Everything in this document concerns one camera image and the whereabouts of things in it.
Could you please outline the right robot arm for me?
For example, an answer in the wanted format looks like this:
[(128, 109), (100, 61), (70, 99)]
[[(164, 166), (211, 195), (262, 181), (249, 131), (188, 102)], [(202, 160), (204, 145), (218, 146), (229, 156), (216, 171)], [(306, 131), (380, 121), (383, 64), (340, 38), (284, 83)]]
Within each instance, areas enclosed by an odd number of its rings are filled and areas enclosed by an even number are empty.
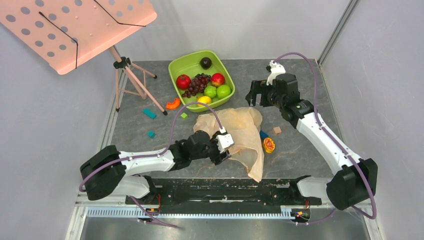
[(357, 210), (357, 204), (370, 200), (375, 218), (377, 163), (372, 158), (362, 158), (338, 138), (314, 105), (301, 98), (296, 76), (282, 73), (271, 81), (254, 80), (245, 97), (249, 105), (256, 105), (257, 95), (261, 95), (262, 107), (277, 107), (283, 119), (312, 143), (333, 174), (331, 180), (312, 176), (300, 179), (289, 189), (289, 199), (302, 204), (309, 197), (320, 198), (330, 201), (338, 210)]

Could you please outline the red fake grape bunch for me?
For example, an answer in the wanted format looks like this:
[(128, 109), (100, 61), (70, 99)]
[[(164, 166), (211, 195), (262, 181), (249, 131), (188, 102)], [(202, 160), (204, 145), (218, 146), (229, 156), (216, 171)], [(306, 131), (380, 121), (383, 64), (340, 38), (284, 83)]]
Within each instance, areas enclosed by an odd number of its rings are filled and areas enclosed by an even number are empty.
[(211, 77), (211, 75), (206, 75), (204, 73), (195, 75), (191, 78), (188, 88), (182, 90), (181, 96), (184, 98), (190, 98), (203, 94), (206, 87), (210, 85)]

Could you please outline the beige plastic banana-print bag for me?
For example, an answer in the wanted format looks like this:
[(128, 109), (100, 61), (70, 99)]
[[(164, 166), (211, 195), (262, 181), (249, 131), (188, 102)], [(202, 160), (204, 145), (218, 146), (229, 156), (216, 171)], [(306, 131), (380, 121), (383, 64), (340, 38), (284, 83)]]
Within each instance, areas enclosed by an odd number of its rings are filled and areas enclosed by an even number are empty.
[(256, 182), (263, 179), (264, 151), (260, 138), (262, 114), (253, 107), (226, 108), (216, 112), (222, 126), (231, 134), (234, 145), (230, 159), (245, 166)]

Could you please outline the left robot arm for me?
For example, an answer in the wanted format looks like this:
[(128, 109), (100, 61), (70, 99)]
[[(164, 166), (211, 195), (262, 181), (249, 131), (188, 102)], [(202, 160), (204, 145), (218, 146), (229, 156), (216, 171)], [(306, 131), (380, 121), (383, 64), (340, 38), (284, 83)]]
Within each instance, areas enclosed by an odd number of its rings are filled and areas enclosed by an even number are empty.
[(157, 190), (145, 173), (181, 170), (199, 159), (210, 159), (219, 165), (231, 156), (229, 148), (234, 144), (232, 135), (220, 129), (213, 136), (198, 130), (187, 139), (156, 151), (126, 152), (108, 145), (80, 166), (80, 191), (90, 201), (127, 195), (151, 204), (157, 198)]

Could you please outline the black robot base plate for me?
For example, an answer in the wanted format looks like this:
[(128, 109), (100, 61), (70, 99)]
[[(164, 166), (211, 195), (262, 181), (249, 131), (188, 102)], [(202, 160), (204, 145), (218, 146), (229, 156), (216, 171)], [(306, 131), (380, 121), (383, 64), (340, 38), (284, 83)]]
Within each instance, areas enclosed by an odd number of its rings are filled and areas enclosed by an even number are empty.
[(302, 196), (299, 179), (154, 178), (152, 191), (138, 198), (142, 205), (177, 206), (186, 202), (262, 203), (266, 206), (319, 206), (319, 197)]

